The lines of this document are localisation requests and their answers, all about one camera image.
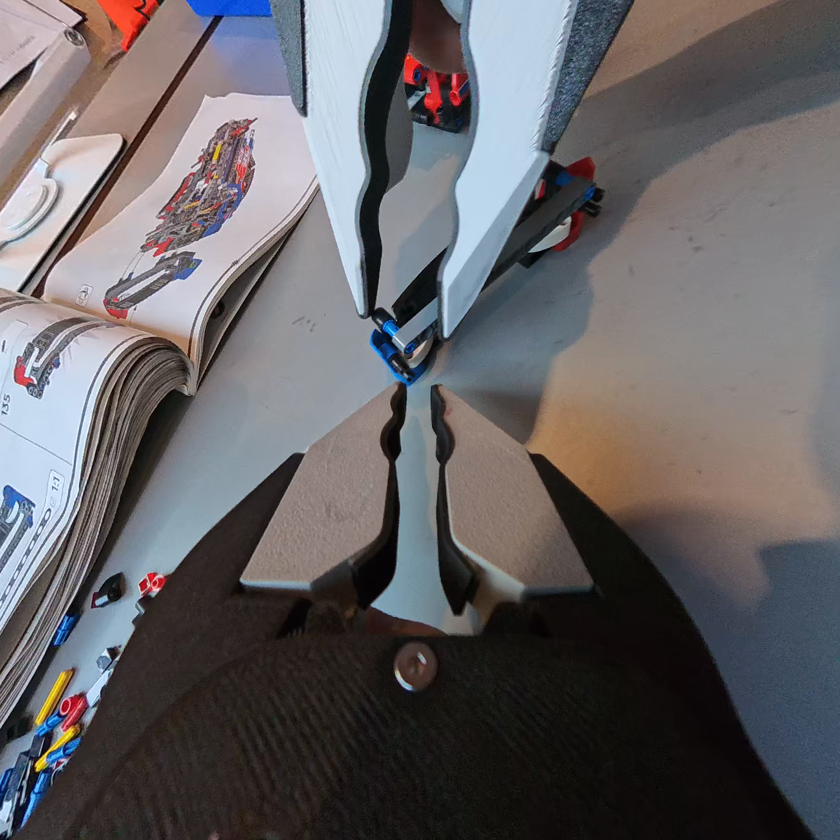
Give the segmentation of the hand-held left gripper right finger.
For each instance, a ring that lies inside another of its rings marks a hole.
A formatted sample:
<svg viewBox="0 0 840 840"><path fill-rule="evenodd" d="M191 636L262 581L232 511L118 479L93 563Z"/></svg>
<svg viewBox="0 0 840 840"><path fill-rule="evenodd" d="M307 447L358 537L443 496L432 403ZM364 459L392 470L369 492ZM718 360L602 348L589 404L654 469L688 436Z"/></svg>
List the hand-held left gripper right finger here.
<svg viewBox="0 0 840 840"><path fill-rule="evenodd" d="M451 612L593 592L529 451L447 387L429 396L438 569Z"/></svg>

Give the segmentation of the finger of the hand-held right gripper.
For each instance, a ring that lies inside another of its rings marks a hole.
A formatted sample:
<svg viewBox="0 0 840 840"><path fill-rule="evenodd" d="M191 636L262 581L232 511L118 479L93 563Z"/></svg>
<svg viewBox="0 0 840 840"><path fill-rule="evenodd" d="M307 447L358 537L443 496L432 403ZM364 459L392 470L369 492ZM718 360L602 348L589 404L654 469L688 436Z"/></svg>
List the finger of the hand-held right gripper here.
<svg viewBox="0 0 840 840"><path fill-rule="evenodd" d="M306 114L311 156L353 303L376 306L380 210L392 179L387 123L412 28L406 1L303 2Z"/></svg>
<svg viewBox="0 0 840 840"><path fill-rule="evenodd" d="M474 98L454 185L455 234L437 273L437 331L449 340L476 302L537 184L577 1L466 2Z"/></svg>

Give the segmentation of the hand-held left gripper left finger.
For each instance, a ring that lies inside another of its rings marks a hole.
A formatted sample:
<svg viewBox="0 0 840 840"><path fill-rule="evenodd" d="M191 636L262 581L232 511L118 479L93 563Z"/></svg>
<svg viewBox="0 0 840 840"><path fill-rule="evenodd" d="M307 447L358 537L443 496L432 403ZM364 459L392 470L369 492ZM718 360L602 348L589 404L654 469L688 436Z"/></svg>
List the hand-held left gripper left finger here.
<svg viewBox="0 0 840 840"><path fill-rule="evenodd" d="M303 455L243 573L247 590L368 607L396 570L406 386L387 386Z"/></svg>

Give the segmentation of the long dark toy beam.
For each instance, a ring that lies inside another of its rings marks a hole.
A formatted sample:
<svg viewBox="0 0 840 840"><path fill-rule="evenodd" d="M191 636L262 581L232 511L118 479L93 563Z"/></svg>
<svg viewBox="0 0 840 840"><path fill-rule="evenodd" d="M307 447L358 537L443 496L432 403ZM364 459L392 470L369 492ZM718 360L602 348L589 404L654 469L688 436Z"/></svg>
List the long dark toy beam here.
<svg viewBox="0 0 840 840"><path fill-rule="evenodd" d="M546 252L568 248L580 233L583 216L600 214L603 197L593 174L551 164L478 291L516 265L529 268ZM444 316L442 276L446 261L444 249L412 280L388 314L379 310L374 317L379 333L407 359L417 356L433 335L442 339L447 334L447 328L439 325Z"/></svg>

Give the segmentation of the black panel toy brick assembly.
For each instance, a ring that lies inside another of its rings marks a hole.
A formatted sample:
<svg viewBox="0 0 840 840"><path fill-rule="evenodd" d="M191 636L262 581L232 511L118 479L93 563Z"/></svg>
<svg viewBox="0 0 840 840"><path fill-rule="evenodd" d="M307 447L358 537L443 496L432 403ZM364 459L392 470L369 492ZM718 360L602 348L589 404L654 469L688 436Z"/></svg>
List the black panel toy brick assembly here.
<svg viewBox="0 0 840 840"><path fill-rule="evenodd" d="M604 190L595 182L591 156L561 165L550 161L524 206L483 290L515 265L530 268L552 251L579 238L584 217L598 217ZM398 382L412 385L425 372L437 335L437 275L440 252L395 300L392 310L375 309L370 344Z"/></svg>

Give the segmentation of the grey desk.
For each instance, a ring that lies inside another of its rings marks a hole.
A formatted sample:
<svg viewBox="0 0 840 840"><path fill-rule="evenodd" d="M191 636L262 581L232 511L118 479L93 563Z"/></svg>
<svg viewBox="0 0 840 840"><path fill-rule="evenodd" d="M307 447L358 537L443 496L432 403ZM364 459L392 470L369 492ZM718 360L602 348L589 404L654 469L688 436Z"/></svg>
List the grey desk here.
<svg viewBox="0 0 840 840"><path fill-rule="evenodd" d="M285 92L274 27L222 18L90 226L159 174L204 94ZM439 382L543 454L655 562L745 728L838 838L838 2L636 2L557 148L600 217L492 286L408 392L380 609L451 632ZM193 398L150 422L89 588L172 570L293 452L393 383L319 195Z"/></svg>

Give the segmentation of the person's right hand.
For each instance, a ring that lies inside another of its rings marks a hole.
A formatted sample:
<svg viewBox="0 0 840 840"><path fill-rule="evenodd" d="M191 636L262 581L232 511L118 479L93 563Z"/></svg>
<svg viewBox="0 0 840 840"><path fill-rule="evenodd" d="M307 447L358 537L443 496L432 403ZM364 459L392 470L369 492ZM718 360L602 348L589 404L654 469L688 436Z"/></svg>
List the person's right hand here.
<svg viewBox="0 0 840 840"><path fill-rule="evenodd" d="M466 73L461 42L461 8L461 2L412 1L407 52L434 71Z"/></svg>

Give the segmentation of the red blue toy brick car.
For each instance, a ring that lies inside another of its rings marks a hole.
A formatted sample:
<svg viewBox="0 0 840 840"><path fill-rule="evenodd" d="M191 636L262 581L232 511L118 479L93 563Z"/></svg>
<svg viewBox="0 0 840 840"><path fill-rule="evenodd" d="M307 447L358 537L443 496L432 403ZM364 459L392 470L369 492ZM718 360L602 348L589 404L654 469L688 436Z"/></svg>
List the red blue toy brick car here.
<svg viewBox="0 0 840 840"><path fill-rule="evenodd" d="M406 54L402 78L413 121L449 133L468 128L471 100L467 73L431 70Z"/></svg>

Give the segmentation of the open building instruction booklet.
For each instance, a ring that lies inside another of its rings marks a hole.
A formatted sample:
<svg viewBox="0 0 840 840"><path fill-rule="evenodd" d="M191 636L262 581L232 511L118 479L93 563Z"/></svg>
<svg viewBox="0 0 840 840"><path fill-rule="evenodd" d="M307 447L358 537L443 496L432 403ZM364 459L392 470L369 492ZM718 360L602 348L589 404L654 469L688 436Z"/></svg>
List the open building instruction booklet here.
<svg viewBox="0 0 840 840"><path fill-rule="evenodd" d="M196 393L318 189L289 97L205 98L41 298L2 289L2 724L98 561L153 413Z"/></svg>

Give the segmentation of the blue box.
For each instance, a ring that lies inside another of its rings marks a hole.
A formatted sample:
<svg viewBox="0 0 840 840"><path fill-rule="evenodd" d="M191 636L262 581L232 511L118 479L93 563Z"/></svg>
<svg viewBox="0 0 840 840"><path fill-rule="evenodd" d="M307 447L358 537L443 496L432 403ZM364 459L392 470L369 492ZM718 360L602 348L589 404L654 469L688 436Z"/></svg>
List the blue box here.
<svg viewBox="0 0 840 840"><path fill-rule="evenodd" d="M203 17L271 17L270 1L186 1L192 11Z"/></svg>

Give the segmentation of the white adjoining table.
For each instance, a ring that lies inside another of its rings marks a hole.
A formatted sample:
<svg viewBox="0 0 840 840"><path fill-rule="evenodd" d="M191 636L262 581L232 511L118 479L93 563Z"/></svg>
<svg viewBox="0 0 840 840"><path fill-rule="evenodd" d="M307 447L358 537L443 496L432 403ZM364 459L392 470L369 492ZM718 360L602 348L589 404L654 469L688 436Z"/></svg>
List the white adjoining table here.
<svg viewBox="0 0 840 840"><path fill-rule="evenodd" d="M4 205L52 143L107 133L117 133L124 139L122 152L71 231L20 292L39 294L56 263L151 184L154 163L144 159L155 126L172 112L171 101L207 51L221 21L220 16L196 15L186 2L163 2L128 52L107 68L97 69L90 62L13 170L2 178ZM91 56L92 47L88 42L87 46Z"/></svg>

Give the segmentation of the orange toy part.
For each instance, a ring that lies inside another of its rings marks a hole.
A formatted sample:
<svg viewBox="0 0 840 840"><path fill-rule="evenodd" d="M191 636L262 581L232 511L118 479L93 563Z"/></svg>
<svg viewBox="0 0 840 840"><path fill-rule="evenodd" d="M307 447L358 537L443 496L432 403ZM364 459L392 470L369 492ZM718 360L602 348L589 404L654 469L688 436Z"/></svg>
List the orange toy part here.
<svg viewBox="0 0 840 840"><path fill-rule="evenodd" d="M98 5L120 32L120 45L128 51L160 7L158 1L98 1Z"/></svg>

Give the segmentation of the white rounded tray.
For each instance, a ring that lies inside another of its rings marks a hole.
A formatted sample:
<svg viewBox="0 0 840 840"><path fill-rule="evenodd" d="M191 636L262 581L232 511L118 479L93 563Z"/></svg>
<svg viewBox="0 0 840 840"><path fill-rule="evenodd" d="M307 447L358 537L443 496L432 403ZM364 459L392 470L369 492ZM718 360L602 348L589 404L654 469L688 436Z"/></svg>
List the white rounded tray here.
<svg viewBox="0 0 840 840"><path fill-rule="evenodd" d="M117 133L58 140L46 147L2 205L1 287L21 291L71 231L123 150Z"/></svg>

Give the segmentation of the printed instruction sheet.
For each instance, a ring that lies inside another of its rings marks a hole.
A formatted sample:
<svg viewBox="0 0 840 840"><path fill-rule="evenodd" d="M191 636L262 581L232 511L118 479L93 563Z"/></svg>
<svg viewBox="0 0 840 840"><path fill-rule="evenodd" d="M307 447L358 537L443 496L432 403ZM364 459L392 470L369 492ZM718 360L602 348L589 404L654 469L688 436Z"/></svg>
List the printed instruction sheet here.
<svg viewBox="0 0 840 840"><path fill-rule="evenodd" d="M84 19L61 1L1 1L1 87Z"/></svg>

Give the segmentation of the pile of loose toy bricks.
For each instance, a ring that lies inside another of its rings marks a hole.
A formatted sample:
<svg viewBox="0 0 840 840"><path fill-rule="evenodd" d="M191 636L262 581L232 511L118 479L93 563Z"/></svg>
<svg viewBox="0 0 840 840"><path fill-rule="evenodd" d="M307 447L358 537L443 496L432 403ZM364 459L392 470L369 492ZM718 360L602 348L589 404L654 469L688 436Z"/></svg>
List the pile of loose toy bricks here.
<svg viewBox="0 0 840 840"><path fill-rule="evenodd" d="M67 694L76 670L59 673L32 721L32 740L2 773L2 838L11 838L43 800L53 778L78 747L86 716L98 706L123 647L105 649L98 658L98 679L89 689Z"/></svg>

